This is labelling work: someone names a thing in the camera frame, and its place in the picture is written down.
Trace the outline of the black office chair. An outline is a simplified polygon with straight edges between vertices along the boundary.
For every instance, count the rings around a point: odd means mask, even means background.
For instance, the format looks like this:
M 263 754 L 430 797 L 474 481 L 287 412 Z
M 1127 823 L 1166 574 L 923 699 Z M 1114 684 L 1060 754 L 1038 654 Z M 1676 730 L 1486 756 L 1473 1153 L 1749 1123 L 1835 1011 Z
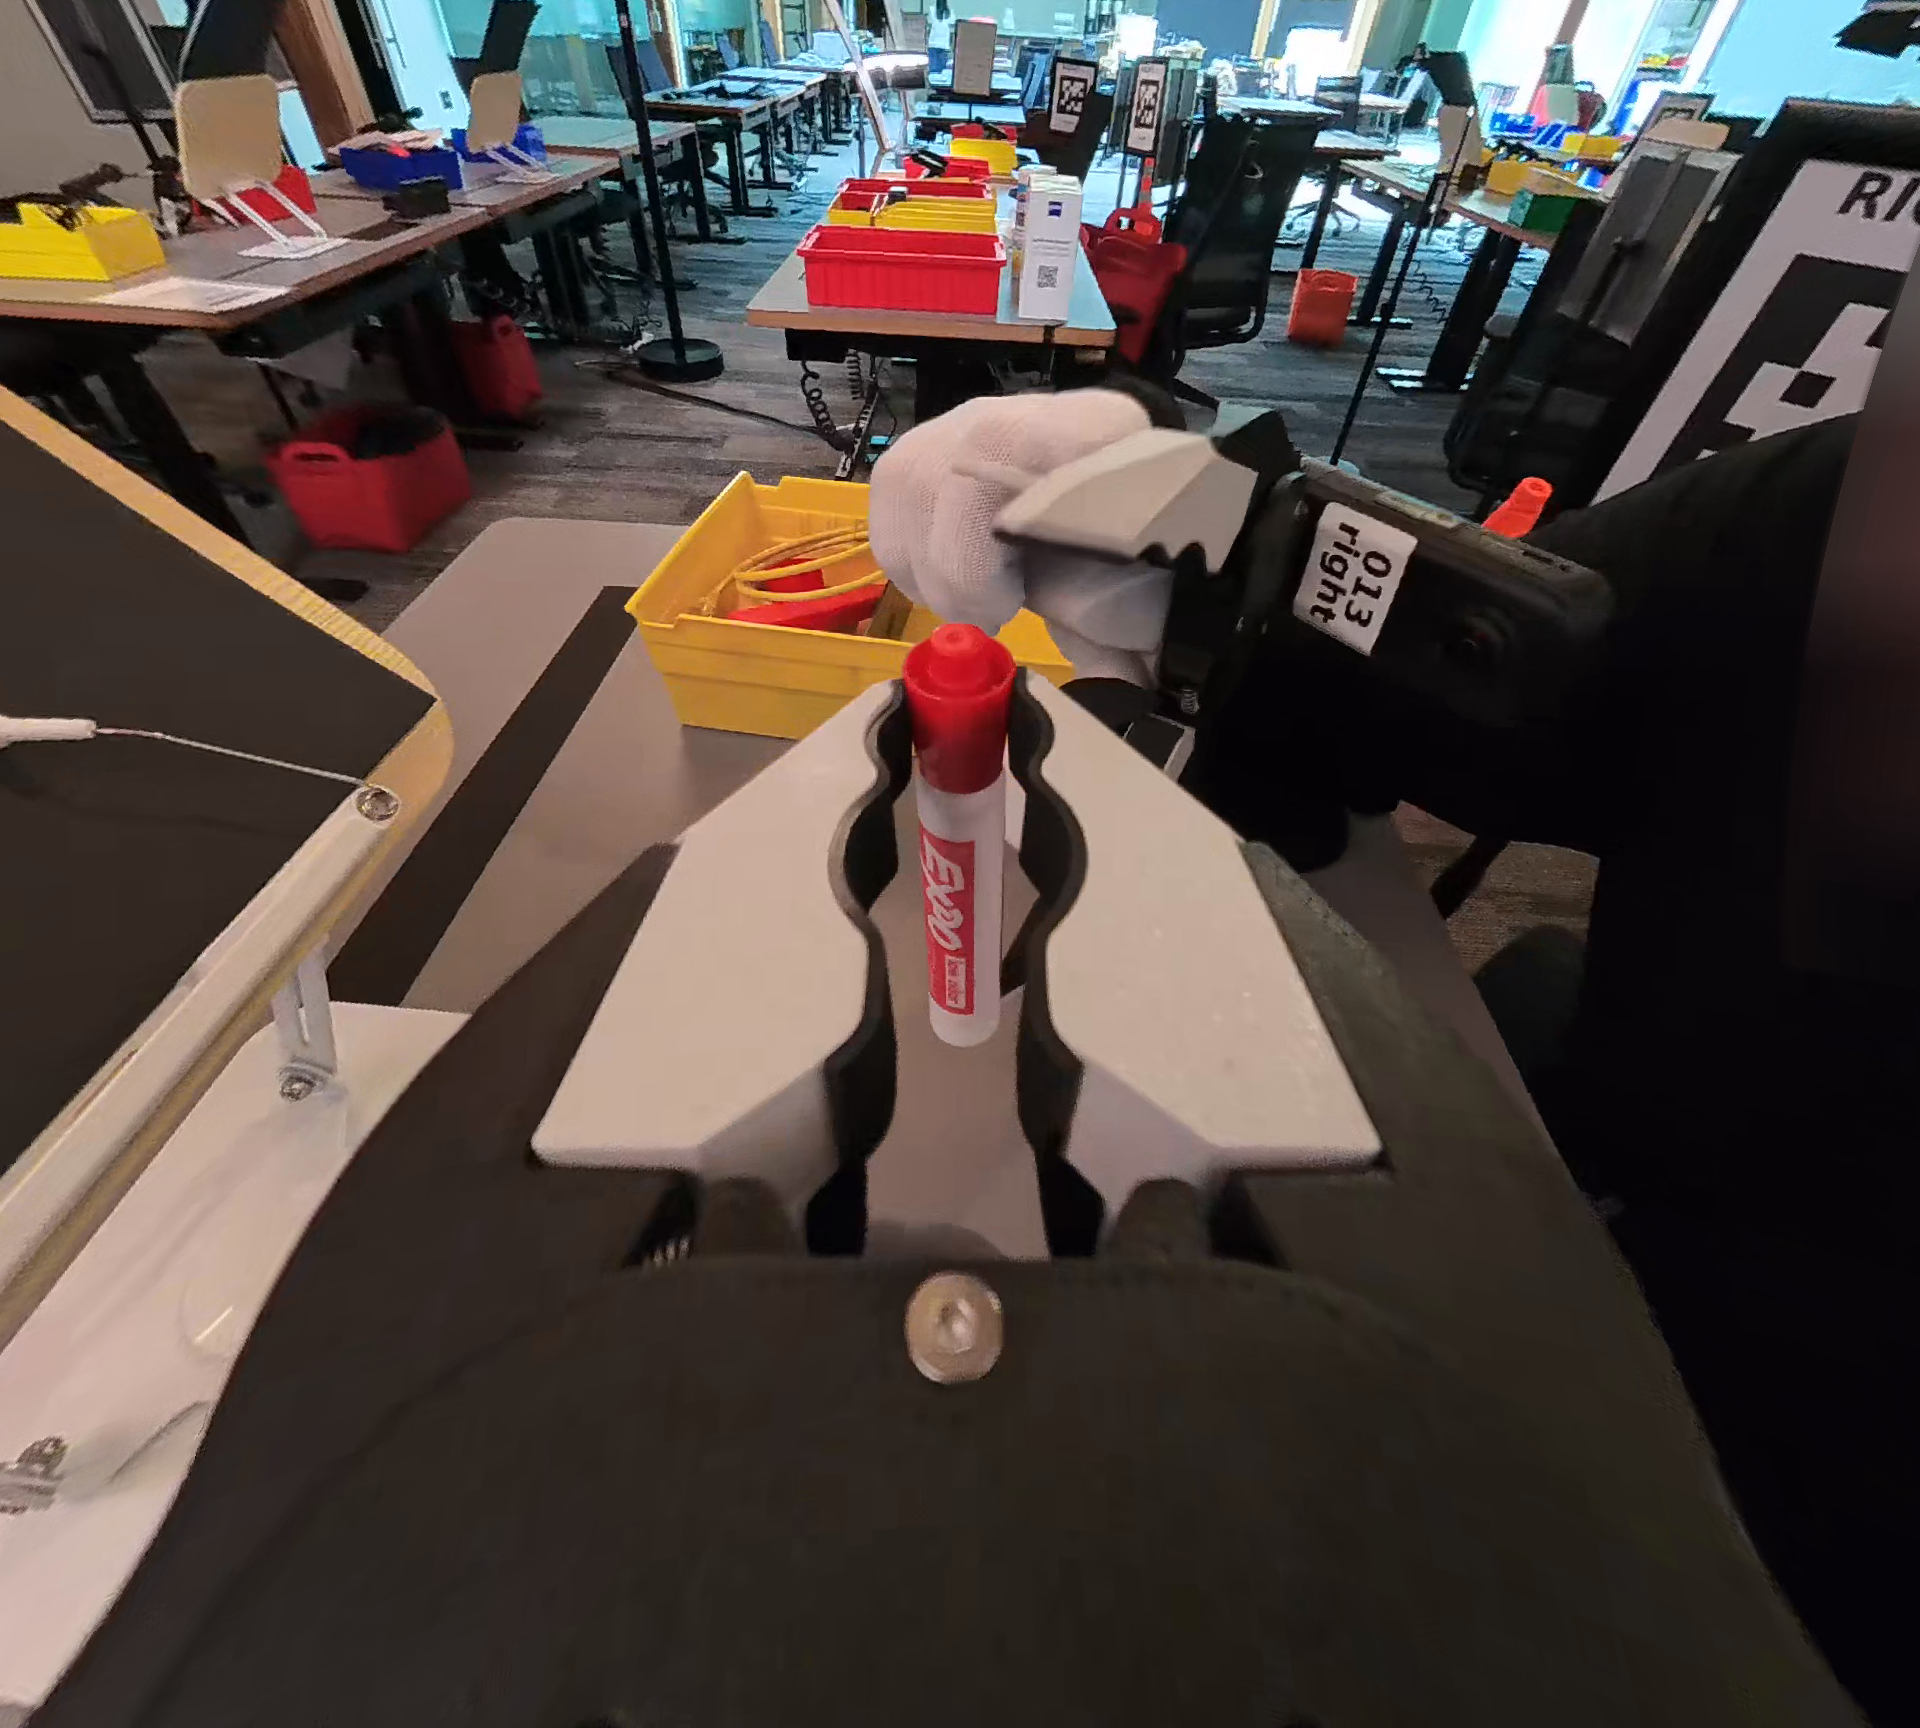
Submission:
M 1189 245 L 1154 350 L 1139 377 L 1177 393 L 1189 350 L 1255 343 L 1266 321 L 1266 279 L 1279 224 L 1315 168 L 1327 109 L 1220 109 L 1204 120 L 1166 243 Z

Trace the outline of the black pole stand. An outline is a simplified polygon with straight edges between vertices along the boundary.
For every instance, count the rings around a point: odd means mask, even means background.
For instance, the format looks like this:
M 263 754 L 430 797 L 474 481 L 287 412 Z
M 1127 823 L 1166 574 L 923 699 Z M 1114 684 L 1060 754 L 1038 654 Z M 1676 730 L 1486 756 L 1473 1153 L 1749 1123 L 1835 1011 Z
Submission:
M 725 350 L 709 339 L 679 333 L 679 281 L 674 281 L 674 258 L 670 258 L 670 213 L 662 213 L 662 168 L 655 168 L 650 84 L 638 84 L 636 0 L 610 0 L 610 16 L 619 16 L 625 120 L 636 120 L 636 135 L 638 135 L 650 230 L 655 230 L 655 258 L 662 258 L 655 260 L 662 318 L 670 318 L 670 339 L 636 343 L 636 357 L 662 385 L 709 385 L 709 377 L 725 377 Z

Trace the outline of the background work table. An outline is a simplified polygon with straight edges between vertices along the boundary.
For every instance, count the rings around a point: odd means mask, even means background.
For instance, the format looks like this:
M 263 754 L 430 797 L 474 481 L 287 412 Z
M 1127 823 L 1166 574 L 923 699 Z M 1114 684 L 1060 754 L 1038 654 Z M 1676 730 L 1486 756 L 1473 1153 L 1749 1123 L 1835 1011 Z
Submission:
M 439 258 L 479 230 L 532 224 L 553 203 L 596 185 L 610 157 L 553 157 L 517 180 L 491 180 L 479 194 L 453 194 L 447 213 L 397 230 L 382 194 L 326 194 L 320 224 L 284 230 L 185 230 L 158 243 L 158 260 L 117 281 L 72 281 L 72 279 L 9 279 L 0 318 L 9 343 L 34 357 L 60 357 L 77 377 L 109 393 L 117 428 L 134 436 L 139 471 L 109 471 L 77 428 L 39 412 L 9 377 L 9 436 L 72 452 L 87 481 L 148 512 L 148 487 L 173 504 L 158 525 L 210 515 L 227 535 L 246 535 L 227 512 L 215 463 L 185 444 L 158 385 L 148 377 L 139 350 L 158 333 L 210 333 L 233 339 L 233 350 L 303 350 L 326 321 L 361 321 L 365 312 L 416 303 L 420 312 L 420 385 L 439 412 L 462 412 L 439 318 L 430 312 L 439 281 Z
M 1370 279 L 1356 288 L 1356 318 L 1351 318 L 1370 339 L 1351 412 L 1375 385 L 1466 393 L 1466 377 L 1486 350 L 1486 321 L 1500 318 L 1500 294 L 1508 294 L 1521 258 L 1541 258 L 1541 260 L 1575 258 L 1575 243 L 1601 213 L 1601 194 L 1583 185 L 1583 205 L 1571 213 L 1565 236 L 1525 236 L 1525 230 L 1508 230 L 1508 203 L 1493 203 L 1486 185 L 1466 185 L 1460 168 L 1409 170 L 1396 157 L 1356 154 L 1336 131 L 1327 131 L 1327 143 L 1336 154 L 1315 157 L 1323 194 L 1315 194 L 1304 268 L 1315 268 L 1327 213 L 1341 205 L 1341 194 L 1385 205 L 1385 243 L 1375 243 L 1375 260 L 1370 260 Z M 1466 258 L 1466 279 L 1443 303 L 1443 321 L 1437 321 L 1423 368 L 1385 368 L 1385 339 L 1407 321 L 1396 318 L 1407 281 L 1409 281 L 1423 243 L 1443 236 L 1443 230 L 1473 230 L 1473 258 Z

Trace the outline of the wooden edged work table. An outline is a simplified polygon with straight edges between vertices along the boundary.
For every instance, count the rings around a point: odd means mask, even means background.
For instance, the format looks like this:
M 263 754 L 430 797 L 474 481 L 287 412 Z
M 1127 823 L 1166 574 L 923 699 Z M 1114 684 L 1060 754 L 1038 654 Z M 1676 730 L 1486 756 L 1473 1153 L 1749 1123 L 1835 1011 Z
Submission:
M 1089 260 L 1071 260 L 1067 318 L 1024 321 L 1010 268 L 999 279 L 990 318 L 829 312 L 806 303 L 806 260 L 788 258 L 745 321 L 788 339 L 833 477 L 867 477 L 905 428 L 981 393 L 1078 385 L 1114 368 L 1114 312 Z

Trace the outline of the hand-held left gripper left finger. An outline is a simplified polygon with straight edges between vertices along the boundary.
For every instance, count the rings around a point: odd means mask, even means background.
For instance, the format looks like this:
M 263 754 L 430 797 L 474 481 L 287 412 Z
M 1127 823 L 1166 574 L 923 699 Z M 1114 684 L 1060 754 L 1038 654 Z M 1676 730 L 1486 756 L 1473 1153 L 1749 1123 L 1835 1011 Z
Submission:
M 906 705 L 881 684 L 670 845 L 539 1163 L 767 1184 L 813 1252 L 867 1252 L 905 1052 L 872 925 L 905 792 Z

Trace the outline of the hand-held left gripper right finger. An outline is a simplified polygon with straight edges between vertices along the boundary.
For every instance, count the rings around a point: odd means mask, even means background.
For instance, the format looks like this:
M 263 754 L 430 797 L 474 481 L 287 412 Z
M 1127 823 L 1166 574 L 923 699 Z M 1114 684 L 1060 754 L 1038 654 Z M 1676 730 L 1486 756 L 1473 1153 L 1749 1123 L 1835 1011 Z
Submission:
M 1044 1252 L 1098 1252 L 1146 1184 L 1375 1168 L 1385 1136 L 1263 898 L 1243 842 L 1067 686 L 1018 677 L 1018 1136 Z

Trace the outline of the person's right hand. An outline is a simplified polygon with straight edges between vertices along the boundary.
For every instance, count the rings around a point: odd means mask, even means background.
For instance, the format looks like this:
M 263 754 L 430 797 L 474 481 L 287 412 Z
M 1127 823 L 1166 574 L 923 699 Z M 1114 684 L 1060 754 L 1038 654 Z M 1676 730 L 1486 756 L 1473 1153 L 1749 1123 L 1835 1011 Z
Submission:
M 867 545 L 888 588 L 942 630 L 1006 634 L 1038 613 L 1078 684 L 1154 684 L 1170 574 L 999 535 L 1010 497 L 1127 436 L 1186 428 L 1186 404 L 1146 377 L 1078 393 L 961 400 L 906 428 L 867 481 Z

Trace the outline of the framed wall picture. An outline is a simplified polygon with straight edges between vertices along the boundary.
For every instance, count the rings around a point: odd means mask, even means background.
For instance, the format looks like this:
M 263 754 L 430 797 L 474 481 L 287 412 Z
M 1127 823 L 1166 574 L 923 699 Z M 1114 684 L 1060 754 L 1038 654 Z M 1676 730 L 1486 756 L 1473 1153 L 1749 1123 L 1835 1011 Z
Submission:
M 23 0 L 87 126 L 167 126 L 173 68 L 139 0 Z

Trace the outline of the blue plastic bin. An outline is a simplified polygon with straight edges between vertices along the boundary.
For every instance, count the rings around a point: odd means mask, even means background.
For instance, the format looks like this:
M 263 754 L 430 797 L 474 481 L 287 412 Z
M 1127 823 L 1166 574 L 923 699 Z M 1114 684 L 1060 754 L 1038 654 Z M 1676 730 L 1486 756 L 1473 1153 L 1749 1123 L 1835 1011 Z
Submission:
M 447 185 L 447 194 L 466 185 L 462 154 L 439 131 L 361 131 L 330 157 L 365 194 L 397 194 L 420 180 Z

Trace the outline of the red linked cube strip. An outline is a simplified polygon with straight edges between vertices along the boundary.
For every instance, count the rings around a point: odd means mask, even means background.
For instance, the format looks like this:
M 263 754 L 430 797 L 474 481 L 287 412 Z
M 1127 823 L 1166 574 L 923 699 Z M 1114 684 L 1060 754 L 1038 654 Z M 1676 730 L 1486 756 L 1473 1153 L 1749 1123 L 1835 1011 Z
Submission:
M 860 634 L 888 602 L 888 579 L 867 588 L 829 588 L 829 592 L 769 592 L 728 606 L 736 630 L 775 630 L 775 634 Z

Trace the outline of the background book stand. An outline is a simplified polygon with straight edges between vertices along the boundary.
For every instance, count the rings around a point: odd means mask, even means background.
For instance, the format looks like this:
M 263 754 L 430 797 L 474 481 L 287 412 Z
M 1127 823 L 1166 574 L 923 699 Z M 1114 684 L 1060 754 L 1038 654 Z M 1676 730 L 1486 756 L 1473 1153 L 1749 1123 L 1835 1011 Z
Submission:
M 284 0 L 185 0 L 180 84 L 173 84 L 173 236 L 190 224 L 258 230 L 258 260 L 330 258 L 311 185 L 284 157 L 273 105 L 273 19 Z
M 541 154 L 526 143 L 526 43 L 532 43 L 539 0 L 494 0 L 479 28 L 479 53 L 466 53 L 466 131 L 453 135 L 462 180 L 453 194 L 494 185 L 494 180 L 539 180 Z

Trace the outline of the white box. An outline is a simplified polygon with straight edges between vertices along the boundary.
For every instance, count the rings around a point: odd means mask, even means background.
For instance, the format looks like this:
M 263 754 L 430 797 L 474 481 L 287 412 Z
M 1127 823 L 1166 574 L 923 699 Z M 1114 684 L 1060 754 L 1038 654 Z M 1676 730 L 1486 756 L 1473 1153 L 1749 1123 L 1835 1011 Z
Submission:
M 1018 321 L 1067 321 L 1078 268 L 1078 180 L 1024 168 L 1010 194 Z

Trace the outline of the black framed marker poster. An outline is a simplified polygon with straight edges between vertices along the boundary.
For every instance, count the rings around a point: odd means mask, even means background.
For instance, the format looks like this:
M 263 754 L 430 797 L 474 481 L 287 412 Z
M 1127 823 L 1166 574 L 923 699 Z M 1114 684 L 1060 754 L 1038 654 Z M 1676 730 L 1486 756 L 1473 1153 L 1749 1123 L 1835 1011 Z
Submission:
M 1916 243 L 1920 109 L 1786 105 L 1639 333 L 1593 497 L 1853 423 Z

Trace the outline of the red dry erase marker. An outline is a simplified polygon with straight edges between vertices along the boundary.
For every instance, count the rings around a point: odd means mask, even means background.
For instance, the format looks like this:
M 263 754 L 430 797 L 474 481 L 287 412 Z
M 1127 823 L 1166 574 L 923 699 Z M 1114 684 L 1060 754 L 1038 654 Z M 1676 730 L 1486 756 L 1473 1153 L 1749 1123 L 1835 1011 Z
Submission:
M 987 1049 L 1006 971 L 1006 730 L 1018 661 L 981 630 L 933 630 L 905 661 L 913 730 L 913 873 L 929 1034 Z

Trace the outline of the row of red yellow bins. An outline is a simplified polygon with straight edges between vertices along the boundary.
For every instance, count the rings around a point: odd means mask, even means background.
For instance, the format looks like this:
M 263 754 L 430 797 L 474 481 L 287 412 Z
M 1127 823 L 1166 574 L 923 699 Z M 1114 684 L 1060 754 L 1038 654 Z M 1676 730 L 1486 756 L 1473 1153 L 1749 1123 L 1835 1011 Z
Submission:
M 813 312 L 999 318 L 999 203 L 1018 154 L 1006 135 L 913 143 L 905 168 L 842 180 L 829 224 L 796 243 Z

